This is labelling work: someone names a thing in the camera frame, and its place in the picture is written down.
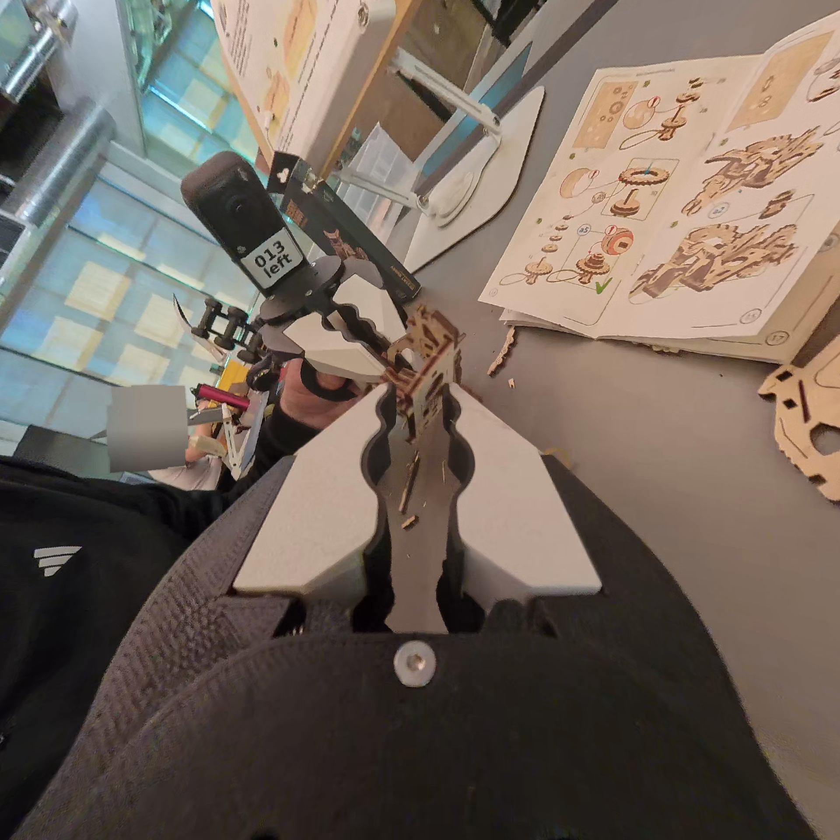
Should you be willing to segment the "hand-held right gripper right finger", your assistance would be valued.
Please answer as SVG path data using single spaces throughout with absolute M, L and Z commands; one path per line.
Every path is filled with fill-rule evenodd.
M 485 618 L 502 601 L 595 595 L 602 580 L 545 460 L 460 385 L 444 397 L 448 467 L 459 487 L 438 580 L 443 618 Z

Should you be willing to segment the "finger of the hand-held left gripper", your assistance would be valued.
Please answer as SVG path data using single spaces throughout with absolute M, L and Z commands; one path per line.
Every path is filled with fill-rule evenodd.
M 332 296 L 340 313 L 347 312 L 376 335 L 405 335 L 406 324 L 396 304 L 384 288 L 359 274 L 340 282 Z
M 342 376 L 353 382 L 378 382 L 385 365 L 361 341 L 347 339 L 319 313 L 310 313 L 293 321 L 282 334 L 297 345 L 316 372 Z

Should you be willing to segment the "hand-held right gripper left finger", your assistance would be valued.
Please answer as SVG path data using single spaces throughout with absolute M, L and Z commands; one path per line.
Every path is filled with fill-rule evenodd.
M 395 421 L 396 389 L 381 384 L 298 450 L 234 578 L 237 594 L 331 602 L 384 621 L 391 534 L 377 486 Z

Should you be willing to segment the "wooden model chassis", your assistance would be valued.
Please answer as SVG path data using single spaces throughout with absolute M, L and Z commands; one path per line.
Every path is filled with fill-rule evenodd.
M 389 347 L 380 381 L 395 387 L 407 442 L 416 443 L 441 411 L 445 385 L 461 382 L 465 337 L 440 310 L 422 304 L 408 317 L 405 335 Z

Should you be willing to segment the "person's left forearm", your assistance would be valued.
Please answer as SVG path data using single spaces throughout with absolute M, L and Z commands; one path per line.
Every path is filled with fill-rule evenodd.
M 280 409 L 279 399 L 280 395 L 259 430 L 249 478 L 263 475 L 282 458 L 296 454 L 321 432 L 291 420 Z

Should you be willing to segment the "person's left hand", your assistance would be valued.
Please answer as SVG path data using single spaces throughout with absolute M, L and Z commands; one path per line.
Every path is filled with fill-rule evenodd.
M 324 391 L 336 391 L 347 386 L 351 399 L 333 402 L 312 393 L 303 383 L 301 368 L 303 359 L 292 359 L 285 365 L 285 376 L 281 389 L 279 406 L 291 420 L 318 431 L 331 425 L 346 414 L 361 399 L 361 391 L 353 382 L 343 377 L 316 372 L 316 379 Z

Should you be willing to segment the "dark green product box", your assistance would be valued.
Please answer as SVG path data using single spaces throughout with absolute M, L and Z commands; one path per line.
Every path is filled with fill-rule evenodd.
M 309 163 L 294 154 L 274 153 L 266 188 L 278 196 L 280 212 L 326 255 L 367 259 L 377 267 L 396 301 L 405 303 L 417 297 L 421 286 L 411 272 L 318 178 Z

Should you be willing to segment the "black wheeled device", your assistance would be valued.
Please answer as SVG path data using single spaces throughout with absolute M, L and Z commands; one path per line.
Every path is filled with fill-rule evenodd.
M 213 297 L 204 299 L 204 312 L 198 323 L 188 329 L 194 339 L 219 361 L 235 353 L 245 364 L 256 364 L 261 357 L 263 341 L 246 311 L 226 307 Z

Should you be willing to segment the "toothed wooden strip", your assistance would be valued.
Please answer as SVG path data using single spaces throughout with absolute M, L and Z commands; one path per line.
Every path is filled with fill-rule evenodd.
M 508 356 L 517 341 L 517 330 L 518 328 L 516 325 L 511 325 L 508 329 L 500 351 L 487 370 L 487 375 L 489 377 L 497 375 L 507 363 Z

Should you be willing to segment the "instruction poster board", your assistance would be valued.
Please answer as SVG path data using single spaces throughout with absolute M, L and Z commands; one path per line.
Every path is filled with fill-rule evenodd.
M 421 2 L 212 1 L 230 84 L 271 164 L 330 175 Z

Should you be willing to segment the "instruction booklet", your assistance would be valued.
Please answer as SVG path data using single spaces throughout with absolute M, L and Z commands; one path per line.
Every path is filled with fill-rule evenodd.
M 838 12 L 758 56 L 598 70 L 479 301 L 793 361 L 838 297 Z

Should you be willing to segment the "large curved plywood sheet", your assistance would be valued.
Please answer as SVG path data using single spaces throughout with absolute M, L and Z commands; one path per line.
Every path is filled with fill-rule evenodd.
M 783 364 L 759 388 L 775 403 L 773 436 L 780 452 L 825 499 L 839 502 L 839 454 L 824 454 L 813 441 L 819 427 L 839 428 L 839 338 L 808 364 Z

